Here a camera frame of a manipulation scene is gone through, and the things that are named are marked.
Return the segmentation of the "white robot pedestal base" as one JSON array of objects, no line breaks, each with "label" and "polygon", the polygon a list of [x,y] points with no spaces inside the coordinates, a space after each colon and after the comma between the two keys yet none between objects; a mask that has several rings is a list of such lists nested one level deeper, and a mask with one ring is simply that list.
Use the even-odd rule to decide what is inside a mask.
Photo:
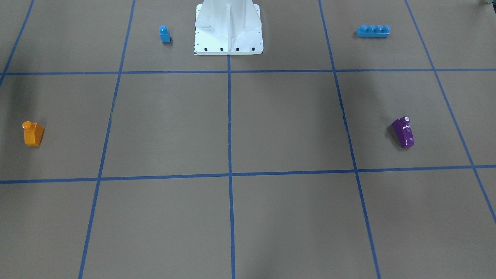
[{"label": "white robot pedestal base", "polygon": [[195,12],[195,55],[264,52],[260,7],[253,1],[204,0]]}]

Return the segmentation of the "orange trapezoid block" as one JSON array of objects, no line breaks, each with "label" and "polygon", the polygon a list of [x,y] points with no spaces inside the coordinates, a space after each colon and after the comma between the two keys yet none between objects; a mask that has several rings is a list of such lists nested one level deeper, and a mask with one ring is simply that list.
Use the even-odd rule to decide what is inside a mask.
[{"label": "orange trapezoid block", "polygon": [[45,128],[37,122],[25,121],[22,124],[24,129],[24,143],[28,146],[40,146]]}]

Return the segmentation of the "purple trapezoid block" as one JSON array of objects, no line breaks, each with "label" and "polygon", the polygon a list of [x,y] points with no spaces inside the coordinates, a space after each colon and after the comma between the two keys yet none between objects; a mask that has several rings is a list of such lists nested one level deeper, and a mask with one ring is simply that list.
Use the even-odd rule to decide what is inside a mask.
[{"label": "purple trapezoid block", "polygon": [[391,127],[402,148],[411,148],[414,146],[414,136],[410,127],[410,118],[408,116],[396,119],[391,123]]}]

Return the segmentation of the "brown paper table mat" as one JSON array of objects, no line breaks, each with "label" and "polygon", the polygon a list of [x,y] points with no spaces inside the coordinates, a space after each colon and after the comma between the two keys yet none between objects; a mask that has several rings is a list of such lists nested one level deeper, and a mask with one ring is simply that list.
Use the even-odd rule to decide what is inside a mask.
[{"label": "brown paper table mat", "polygon": [[1,1],[2,279],[495,278],[493,5],[257,0],[203,56],[199,3]]}]

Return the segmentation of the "small blue block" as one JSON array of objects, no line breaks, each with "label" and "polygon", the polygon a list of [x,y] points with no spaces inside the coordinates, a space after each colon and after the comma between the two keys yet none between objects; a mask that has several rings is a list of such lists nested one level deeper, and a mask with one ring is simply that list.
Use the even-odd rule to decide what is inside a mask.
[{"label": "small blue block", "polygon": [[162,25],[159,27],[159,37],[162,43],[170,43],[171,42],[171,36],[169,34],[169,30],[167,26]]}]

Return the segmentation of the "long blue four-stud block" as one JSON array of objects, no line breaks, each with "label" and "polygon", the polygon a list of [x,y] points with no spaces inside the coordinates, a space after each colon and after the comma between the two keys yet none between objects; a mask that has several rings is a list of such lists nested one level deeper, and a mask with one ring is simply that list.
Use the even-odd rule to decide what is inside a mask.
[{"label": "long blue four-stud block", "polygon": [[391,27],[386,25],[361,25],[357,28],[356,35],[361,38],[387,38],[390,35]]}]

